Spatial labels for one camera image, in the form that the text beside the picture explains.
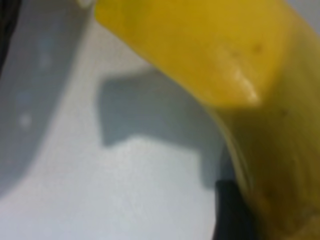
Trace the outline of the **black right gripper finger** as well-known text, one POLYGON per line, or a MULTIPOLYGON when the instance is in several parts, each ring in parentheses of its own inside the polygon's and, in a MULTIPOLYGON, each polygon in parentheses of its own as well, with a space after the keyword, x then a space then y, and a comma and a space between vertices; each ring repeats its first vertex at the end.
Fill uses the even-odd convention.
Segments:
POLYGON ((214 240, 256 240, 255 219, 239 187, 232 180, 218 180, 214 240))

